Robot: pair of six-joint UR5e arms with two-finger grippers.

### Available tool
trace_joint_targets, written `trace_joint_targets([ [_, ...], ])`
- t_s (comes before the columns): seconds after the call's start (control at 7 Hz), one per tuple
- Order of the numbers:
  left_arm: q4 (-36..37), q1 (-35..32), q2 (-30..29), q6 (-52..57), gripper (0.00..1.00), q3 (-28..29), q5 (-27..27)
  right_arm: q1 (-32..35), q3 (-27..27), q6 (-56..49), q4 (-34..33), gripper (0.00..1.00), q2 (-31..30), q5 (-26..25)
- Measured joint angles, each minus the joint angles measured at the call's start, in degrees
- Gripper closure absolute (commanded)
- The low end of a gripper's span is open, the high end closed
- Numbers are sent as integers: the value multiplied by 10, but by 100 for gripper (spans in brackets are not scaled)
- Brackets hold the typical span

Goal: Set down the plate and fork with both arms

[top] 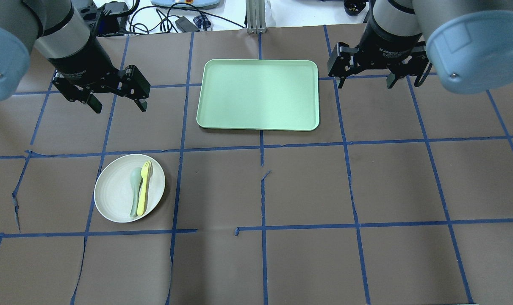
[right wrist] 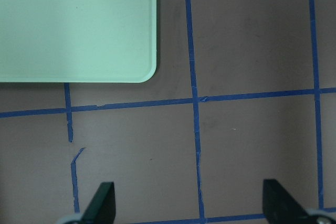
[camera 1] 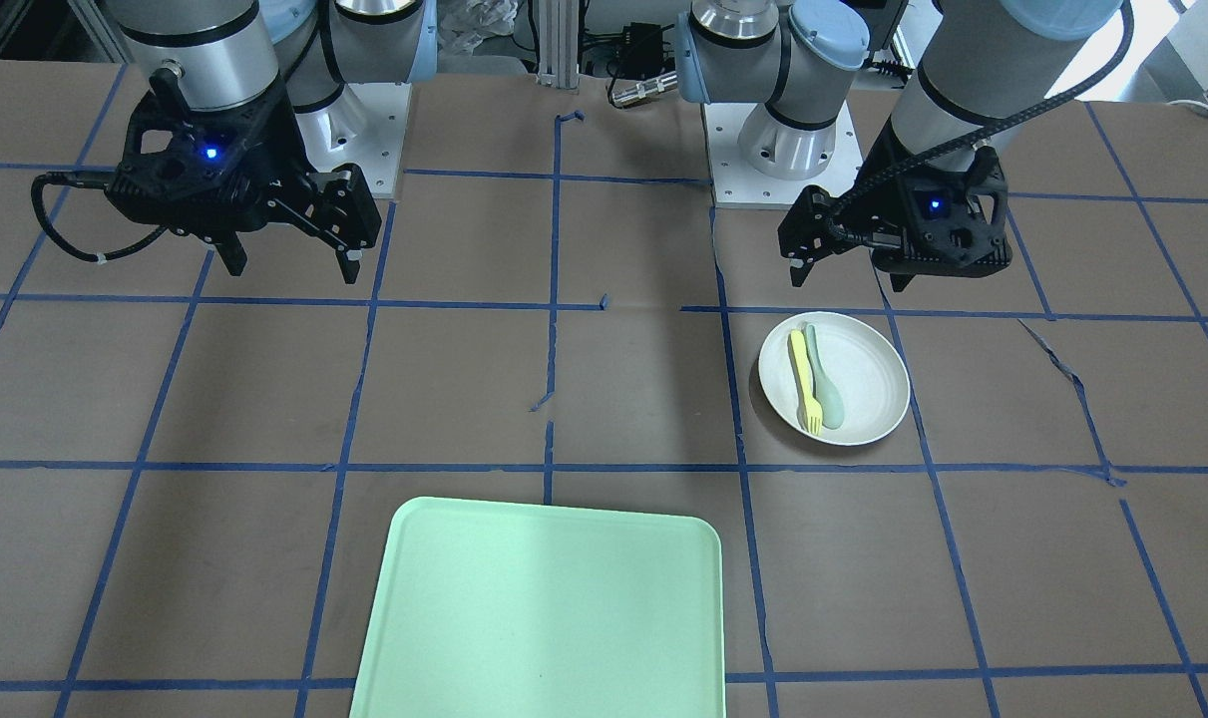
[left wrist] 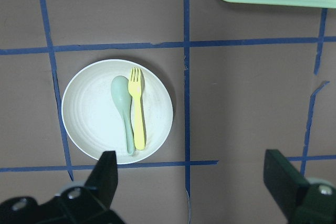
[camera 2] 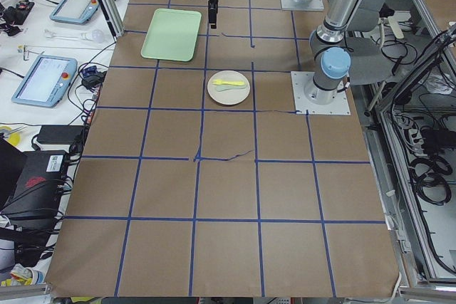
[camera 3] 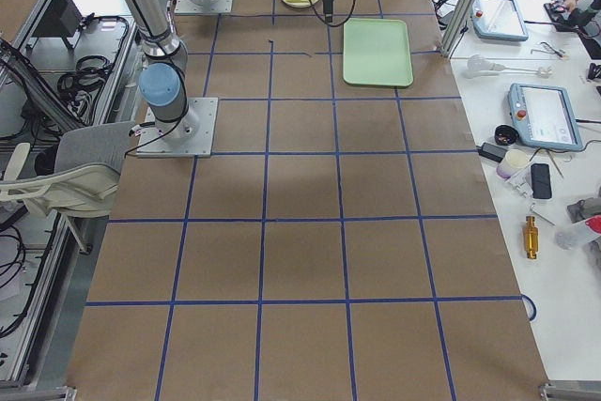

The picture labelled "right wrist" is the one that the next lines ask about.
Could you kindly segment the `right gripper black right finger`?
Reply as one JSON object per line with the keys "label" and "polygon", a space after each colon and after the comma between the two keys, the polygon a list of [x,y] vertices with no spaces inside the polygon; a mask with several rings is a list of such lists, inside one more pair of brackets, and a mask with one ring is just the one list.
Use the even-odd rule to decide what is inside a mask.
{"label": "right gripper black right finger", "polygon": [[271,224],[317,223],[276,179],[264,179],[263,215]]}

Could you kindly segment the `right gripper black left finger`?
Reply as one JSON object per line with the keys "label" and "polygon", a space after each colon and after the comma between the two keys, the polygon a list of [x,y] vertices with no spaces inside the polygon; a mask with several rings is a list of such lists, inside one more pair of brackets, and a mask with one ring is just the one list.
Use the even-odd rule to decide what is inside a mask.
{"label": "right gripper black left finger", "polygon": [[80,223],[113,224],[116,217],[114,182],[103,182],[98,187]]}

